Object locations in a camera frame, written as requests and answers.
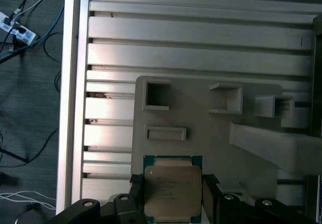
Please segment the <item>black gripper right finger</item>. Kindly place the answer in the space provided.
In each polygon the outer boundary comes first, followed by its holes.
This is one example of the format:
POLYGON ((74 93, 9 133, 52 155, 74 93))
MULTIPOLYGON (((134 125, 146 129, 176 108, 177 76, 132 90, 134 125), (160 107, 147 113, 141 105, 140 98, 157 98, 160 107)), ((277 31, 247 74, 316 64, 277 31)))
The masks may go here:
POLYGON ((222 192, 213 174, 203 175, 202 181, 202 205, 210 223, 316 223, 273 198, 249 204, 237 194, 222 192))

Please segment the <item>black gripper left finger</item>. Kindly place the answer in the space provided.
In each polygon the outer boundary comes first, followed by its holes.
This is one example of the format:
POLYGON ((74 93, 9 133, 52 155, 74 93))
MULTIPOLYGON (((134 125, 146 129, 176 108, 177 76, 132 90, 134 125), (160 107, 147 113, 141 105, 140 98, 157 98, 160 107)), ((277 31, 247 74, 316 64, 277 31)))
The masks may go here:
POLYGON ((133 174, 128 193, 117 194, 101 205, 95 199, 81 199, 50 219, 50 223, 144 223, 144 175, 133 174))

